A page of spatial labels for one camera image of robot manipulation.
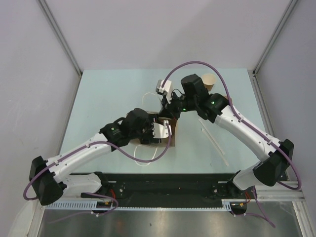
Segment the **brown paper bag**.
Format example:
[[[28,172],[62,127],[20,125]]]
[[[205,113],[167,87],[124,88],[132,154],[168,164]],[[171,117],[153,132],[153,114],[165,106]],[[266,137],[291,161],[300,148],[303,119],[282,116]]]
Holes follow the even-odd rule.
[[[165,147],[165,150],[164,150],[164,151],[166,151],[171,146],[171,138],[172,138],[171,123],[167,122],[166,118],[162,120],[162,123],[159,123],[158,119],[156,118],[156,119],[154,119],[154,125],[153,125],[152,130],[153,130],[152,131],[153,138],[158,139],[159,143],[163,139],[167,139],[167,146]],[[156,145],[154,155],[150,160],[143,160],[142,163],[144,163],[144,164],[140,164],[138,161],[135,160],[135,163],[141,167],[145,167],[145,166],[148,166],[149,164],[151,164],[153,161],[155,161],[156,158],[158,158],[158,157],[156,157],[158,147],[159,147],[159,145]]]

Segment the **brown paper cup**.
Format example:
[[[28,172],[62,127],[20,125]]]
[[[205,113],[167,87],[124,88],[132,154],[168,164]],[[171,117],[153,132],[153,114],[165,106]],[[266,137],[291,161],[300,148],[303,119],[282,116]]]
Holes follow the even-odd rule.
[[[214,85],[216,84],[216,76],[214,74],[204,74],[201,76],[204,87],[207,89],[210,94]]]

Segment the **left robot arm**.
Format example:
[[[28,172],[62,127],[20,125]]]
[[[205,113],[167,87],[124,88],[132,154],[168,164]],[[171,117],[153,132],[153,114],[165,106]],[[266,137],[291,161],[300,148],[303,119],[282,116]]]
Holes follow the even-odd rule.
[[[66,153],[48,159],[42,156],[34,158],[23,197],[29,200],[27,191],[33,188],[35,199],[43,206],[52,204],[63,196],[102,198],[108,194],[109,185],[101,172],[76,175],[74,178],[71,178],[71,173],[93,159],[113,151],[119,151],[128,158],[141,162],[141,159],[128,154],[122,148],[135,139],[149,143],[157,143],[162,139],[170,141],[171,135],[168,120],[159,120],[157,114],[136,108],[125,117],[105,125],[88,141]]]

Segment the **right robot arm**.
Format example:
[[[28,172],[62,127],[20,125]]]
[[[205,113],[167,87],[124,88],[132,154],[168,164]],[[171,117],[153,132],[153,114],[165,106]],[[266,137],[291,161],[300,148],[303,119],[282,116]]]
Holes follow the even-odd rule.
[[[281,141],[269,134],[262,138],[259,135],[261,130],[231,107],[226,97],[210,92],[215,83],[213,74],[186,76],[181,79],[184,94],[178,97],[172,91],[171,81],[159,80],[156,92],[163,96],[159,115],[178,119],[181,113],[196,111],[202,119],[229,131],[256,155],[259,160],[257,164],[238,171],[229,181],[228,193],[231,197],[239,198],[246,189],[255,185],[274,186],[289,167],[283,155],[287,154],[291,159],[294,144],[288,139]]]

